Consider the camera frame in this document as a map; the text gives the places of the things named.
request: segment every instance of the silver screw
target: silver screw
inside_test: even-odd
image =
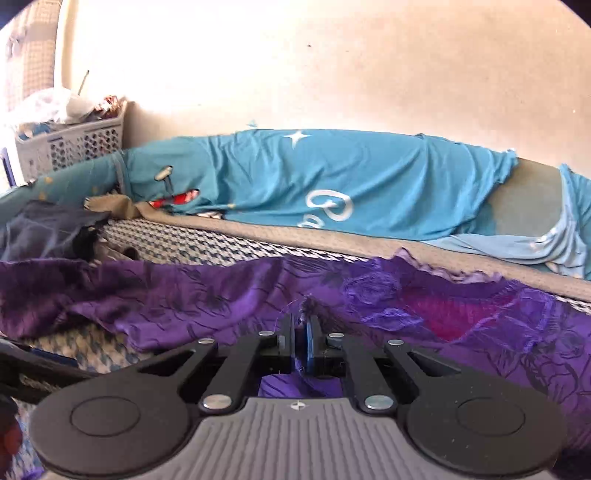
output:
[[[308,405],[306,405],[304,402],[302,402],[301,400],[295,401],[293,402],[290,407],[293,410],[304,410],[304,408],[306,408]]]
[[[228,408],[230,405],[232,405],[232,399],[227,395],[208,395],[203,399],[202,404],[209,410],[223,410],[224,408]]]
[[[394,400],[387,395],[371,395],[365,399],[365,406],[370,410],[387,410],[392,405]]]

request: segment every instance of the dark blue cloth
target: dark blue cloth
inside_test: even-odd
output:
[[[81,258],[91,260],[100,225],[108,212],[32,200],[0,230],[0,260]]]

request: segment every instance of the plastic basket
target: plastic basket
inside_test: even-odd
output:
[[[28,140],[15,137],[14,147],[8,149],[8,157],[17,184],[120,150],[126,107],[124,102],[116,118],[73,125]]]

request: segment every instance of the purple blanket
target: purple blanket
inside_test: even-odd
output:
[[[124,332],[141,350],[213,336],[231,344],[273,330],[291,309],[380,345],[396,336],[535,388],[559,403],[569,445],[557,473],[590,478],[590,317],[514,280],[460,278],[416,268],[401,257],[368,262],[270,257],[216,265],[34,260],[0,264],[0,330],[44,335],[83,317]],[[272,396],[338,395],[331,381],[267,379]]]

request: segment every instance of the white star print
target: white star print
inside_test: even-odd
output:
[[[306,137],[310,137],[311,135],[304,135],[301,130],[298,130],[296,133],[291,135],[283,135],[284,138],[291,138],[291,148],[295,148],[297,143]]]

